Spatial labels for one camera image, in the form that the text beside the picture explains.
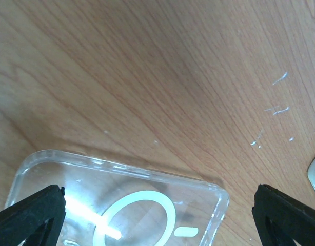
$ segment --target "wooden surface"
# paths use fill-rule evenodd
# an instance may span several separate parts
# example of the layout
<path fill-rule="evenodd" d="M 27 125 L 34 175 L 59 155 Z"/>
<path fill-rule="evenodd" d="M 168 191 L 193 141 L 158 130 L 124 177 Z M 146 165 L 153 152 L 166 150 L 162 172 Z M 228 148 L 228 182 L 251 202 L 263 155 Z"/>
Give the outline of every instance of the wooden surface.
<path fill-rule="evenodd" d="M 0 210 L 47 148 L 218 183 L 261 245 L 258 184 L 315 208 L 315 1 L 0 1 Z"/>

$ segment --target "white residue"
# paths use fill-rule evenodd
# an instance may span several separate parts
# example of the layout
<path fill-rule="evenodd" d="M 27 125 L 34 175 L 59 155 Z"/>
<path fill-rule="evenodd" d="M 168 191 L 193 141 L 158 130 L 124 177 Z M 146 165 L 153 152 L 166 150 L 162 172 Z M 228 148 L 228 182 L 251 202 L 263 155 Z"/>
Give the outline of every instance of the white residue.
<path fill-rule="evenodd" d="M 252 146 L 257 143 L 257 141 L 262 137 L 263 133 L 264 133 L 264 130 L 261 130 L 261 132 L 260 132 L 259 136 L 256 138 L 256 140 L 251 143 Z"/>
<path fill-rule="evenodd" d="M 276 80 L 272 85 L 276 85 L 278 82 L 280 82 L 281 80 L 285 79 L 285 77 L 287 76 L 287 72 L 284 73 L 284 75 L 282 77 L 280 77 L 278 80 Z"/>
<path fill-rule="evenodd" d="M 272 108 L 270 108 L 270 109 L 265 109 L 265 111 L 269 111 L 269 110 L 273 110 L 273 109 L 277 109 L 277 108 L 279 108 L 280 106 L 275 106 L 275 107 L 272 107 Z"/>
<path fill-rule="evenodd" d="M 289 109 L 290 109 L 290 107 L 287 107 L 286 109 L 276 111 L 275 113 L 273 113 L 273 115 L 276 115 L 276 114 L 279 114 L 279 113 L 285 112 L 285 111 L 287 111 L 287 110 L 289 110 Z"/>

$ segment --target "wood grain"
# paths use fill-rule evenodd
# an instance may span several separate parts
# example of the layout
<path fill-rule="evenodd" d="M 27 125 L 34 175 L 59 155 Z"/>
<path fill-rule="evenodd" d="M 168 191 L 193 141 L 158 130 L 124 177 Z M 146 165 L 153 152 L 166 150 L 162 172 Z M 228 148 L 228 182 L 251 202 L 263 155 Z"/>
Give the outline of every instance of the wood grain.
<path fill-rule="evenodd" d="M 216 182 L 261 245 L 258 184 L 315 208 L 315 1 L 0 1 L 0 210 L 47 148 Z"/>

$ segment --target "clear phone case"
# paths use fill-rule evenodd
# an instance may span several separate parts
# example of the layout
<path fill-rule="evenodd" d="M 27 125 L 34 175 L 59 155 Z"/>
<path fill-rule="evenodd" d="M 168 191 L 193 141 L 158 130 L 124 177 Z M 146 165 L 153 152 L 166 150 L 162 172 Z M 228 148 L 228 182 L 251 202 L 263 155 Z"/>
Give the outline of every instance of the clear phone case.
<path fill-rule="evenodd" d="M 211 245 L 229 204 L 215 184 L 43 150 L 22 163 L 6 207 L 51 184 L 66 193 L 58 246 Z"/>

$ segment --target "scratch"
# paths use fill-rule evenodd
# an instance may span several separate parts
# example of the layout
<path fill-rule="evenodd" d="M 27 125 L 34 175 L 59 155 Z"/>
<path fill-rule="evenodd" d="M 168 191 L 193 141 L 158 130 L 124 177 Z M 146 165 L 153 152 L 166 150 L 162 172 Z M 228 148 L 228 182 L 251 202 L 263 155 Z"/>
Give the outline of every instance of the scratch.
<path fill-rule="evenodd" d="M 280 82 L 281 80 L 285 79 L 285 77 L 287 76 L 287 72 L 284 73 L 284 75 L 282 77 L 280 77 L 278 80 L 276 80 L 272 85 L 276 85 L 278 82 Z"/>
<path fill-rule="evenodd" d="M 277 109 L 277 108 L 279 108 L 280 106 L 275 106 L 275 107 L 272 107 L 272 108 L 270 108 L 270 109 L 265 109 L 265 111 L 269 111 L 269 110 L 273 110 L 273 109 Z"/>
<path fill-rule="evenodd" d="M 282 112 L 287 111 L 287 110 L 289 110 L 289 109 L 290 109 L 290 107 L 287 107 L 286 109 L 276 111 L 275 113 L 273 113 L 273 115 L 276 115 L 276 114 L 282 113 Z"/>
<path fill-rule="evenodd" d="M 259 136 L 256 138 L 256 140 L 251 143 L 252 146 L 257 143 L 257 141 L 262 137 L 263 133 L 264 133 L 264 130 L 261 130 L 261 132 L 260 132 Z"/>

